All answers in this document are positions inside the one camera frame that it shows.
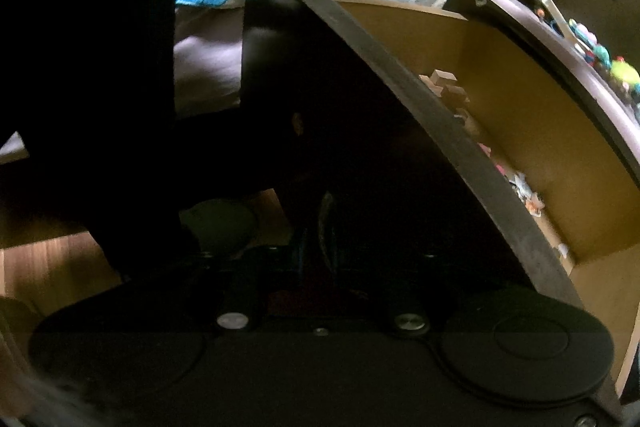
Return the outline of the wooden interlocking puzzle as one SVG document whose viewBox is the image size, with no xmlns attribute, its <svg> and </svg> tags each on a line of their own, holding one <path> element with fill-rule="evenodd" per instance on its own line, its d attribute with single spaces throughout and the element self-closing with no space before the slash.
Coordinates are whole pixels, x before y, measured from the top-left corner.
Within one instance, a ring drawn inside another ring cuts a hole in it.
<svg viewBox="0 0 640 427">
<path fill-rule="evenodd" d="M 431 75 L 420 75 L 420 80 L 454 115 L 454 119 L 462 124 L 466 132 L 471 132 L 468 111 L 469 97 L 452 72 L 435 69 Z"/>
</svg>

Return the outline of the teal toy figure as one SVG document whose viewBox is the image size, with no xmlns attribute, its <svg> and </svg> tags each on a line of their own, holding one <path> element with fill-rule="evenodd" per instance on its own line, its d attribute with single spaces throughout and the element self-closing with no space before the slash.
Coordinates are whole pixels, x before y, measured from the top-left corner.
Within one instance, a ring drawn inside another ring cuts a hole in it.
<svg viewBox="0 0 640 427">
<path fill-rule="evenodd" d="M 608 53 L 608 49 L 602 44 L 596 44 L 592 50 L 596 60 L 605 68 L 610 69 L 612 66 L 611 55 Z"/>
</svg>

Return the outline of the pink nightstand top mat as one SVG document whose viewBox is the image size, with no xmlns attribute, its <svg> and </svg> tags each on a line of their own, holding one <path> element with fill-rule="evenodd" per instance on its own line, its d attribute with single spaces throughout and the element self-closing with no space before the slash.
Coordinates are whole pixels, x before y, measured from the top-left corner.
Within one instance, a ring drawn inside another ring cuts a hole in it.
<svg viewBox="0 0 640 427">
<path fill-rule="evenodd" d="M 518 0 L 449 0 L 491 24 L 527 53 L 600 130 L 632 176 L 639 176 L 639 125 L 630 109 L 568 41 Z"/>
</svg>

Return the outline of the yellow-green round toy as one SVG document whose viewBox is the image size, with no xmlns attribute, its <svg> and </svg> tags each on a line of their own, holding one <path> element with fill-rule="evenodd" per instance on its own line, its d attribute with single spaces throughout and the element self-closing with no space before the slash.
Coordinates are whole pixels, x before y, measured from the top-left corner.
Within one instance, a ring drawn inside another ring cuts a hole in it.
<svg viewBox="0 0 640 427">
<path fill-rule="evenodd" d="M 627 63 L 623 57 L 616 58 L 612 62 L 610 75 L 614 80 L 628 87 L 634 87 L 640 83 L 638 70 Z"/>
</svg>

